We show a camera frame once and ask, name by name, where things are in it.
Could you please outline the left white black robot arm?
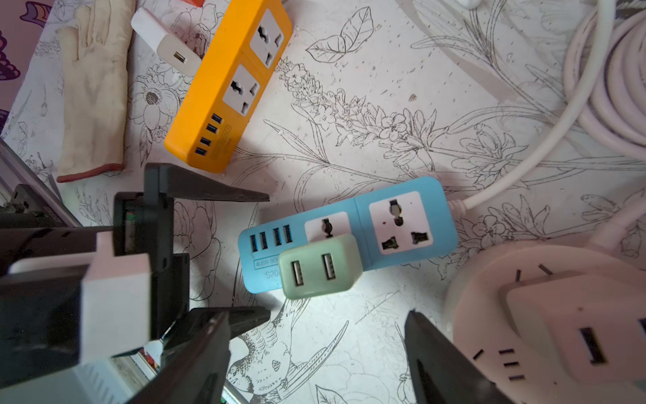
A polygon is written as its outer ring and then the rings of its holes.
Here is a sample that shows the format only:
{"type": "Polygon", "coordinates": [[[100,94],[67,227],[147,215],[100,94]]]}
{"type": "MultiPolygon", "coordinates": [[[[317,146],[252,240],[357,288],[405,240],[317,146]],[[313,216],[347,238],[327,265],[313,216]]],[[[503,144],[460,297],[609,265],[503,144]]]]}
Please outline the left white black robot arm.
{"type": "MultiPolygon", "coordinates": [[[[53,193],[6,144],[1,145],[1,181],[16,184],[15,213],[1,215],[1,262],[94,251],[104,227],[81,227],[53,193]]],[[[171,163],[148,163],[141,192],[114,197],[109,227],[117,255],[146,254],[151,264],[150,332],[158,339],[188,311],[188,254],[173,252],[174,202],[267,202],[267,194],[219,183],[171,163]]]]}

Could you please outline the yellow power strip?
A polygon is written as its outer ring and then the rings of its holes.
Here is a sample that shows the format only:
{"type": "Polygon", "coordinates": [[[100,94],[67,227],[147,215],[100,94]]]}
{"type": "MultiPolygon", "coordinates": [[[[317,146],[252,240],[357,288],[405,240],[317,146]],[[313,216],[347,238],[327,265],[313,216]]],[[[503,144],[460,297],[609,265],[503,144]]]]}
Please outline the yellow power strip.
{"type": "Polygon", "coordinates": [[[168,131],[166,150],[191,167],[223,172],[292,33],[281,2],[230,2],[168,131]]]}

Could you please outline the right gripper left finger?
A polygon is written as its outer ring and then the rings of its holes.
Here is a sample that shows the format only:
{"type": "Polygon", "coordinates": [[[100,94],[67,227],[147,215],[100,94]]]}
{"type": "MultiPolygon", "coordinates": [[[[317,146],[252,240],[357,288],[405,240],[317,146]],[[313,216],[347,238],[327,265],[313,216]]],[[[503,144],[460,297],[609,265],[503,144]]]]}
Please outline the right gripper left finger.
{"type": "Polygon", "coordinates": [[[220,403],[230,359],[226,313],[214,316],[131,403],[220,403]]]}

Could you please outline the green USB charger plug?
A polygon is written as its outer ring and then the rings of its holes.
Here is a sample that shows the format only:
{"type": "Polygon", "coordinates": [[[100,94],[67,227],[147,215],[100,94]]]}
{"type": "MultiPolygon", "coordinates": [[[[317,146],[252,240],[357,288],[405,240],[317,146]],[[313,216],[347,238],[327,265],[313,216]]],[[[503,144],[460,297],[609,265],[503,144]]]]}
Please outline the green USB charger plug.
{"type": "Polygon", "coordinates": [[[289,300],[347,291],[363,274],[358,243],[351,234],[281,252],[278,265],[282,289],[289,300]]]}

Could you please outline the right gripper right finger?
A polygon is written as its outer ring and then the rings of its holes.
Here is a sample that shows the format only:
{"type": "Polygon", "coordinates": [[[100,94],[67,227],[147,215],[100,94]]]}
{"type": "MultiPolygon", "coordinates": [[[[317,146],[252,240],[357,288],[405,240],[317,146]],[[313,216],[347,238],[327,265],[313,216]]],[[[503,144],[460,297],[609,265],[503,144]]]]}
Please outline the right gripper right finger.
{"type": "Polygon", "coordinates": [[[418,403],[510,403],[422,313],[405,321],[405,351],[418,403]]]}

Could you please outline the blue power strip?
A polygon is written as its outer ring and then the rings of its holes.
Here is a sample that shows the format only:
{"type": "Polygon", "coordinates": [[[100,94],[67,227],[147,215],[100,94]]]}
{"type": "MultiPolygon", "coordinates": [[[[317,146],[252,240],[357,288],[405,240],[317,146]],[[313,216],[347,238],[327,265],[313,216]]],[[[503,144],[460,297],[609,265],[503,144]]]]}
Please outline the blue power strip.
{"type": "Polygon", "coordinates": [[[360,272],[443,257],[459,244],[442,185],[421,177],[243,231],[244,285],[252,294],[281,288],[281,253],[339,237],[356,240],[360,272]]]}

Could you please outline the white USB charger plug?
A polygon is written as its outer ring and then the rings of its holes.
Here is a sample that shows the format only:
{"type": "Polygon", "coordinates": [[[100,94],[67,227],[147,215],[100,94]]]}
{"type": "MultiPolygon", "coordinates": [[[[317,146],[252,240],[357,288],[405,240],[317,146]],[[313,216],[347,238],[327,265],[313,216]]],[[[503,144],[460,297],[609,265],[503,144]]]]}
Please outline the white USB charger plug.
{"type": "Polygon", "coordinates": [[[165,62],[187,77],[194,77],[202,60],[146,8],[138,8],[131,28],[165,62]]]}

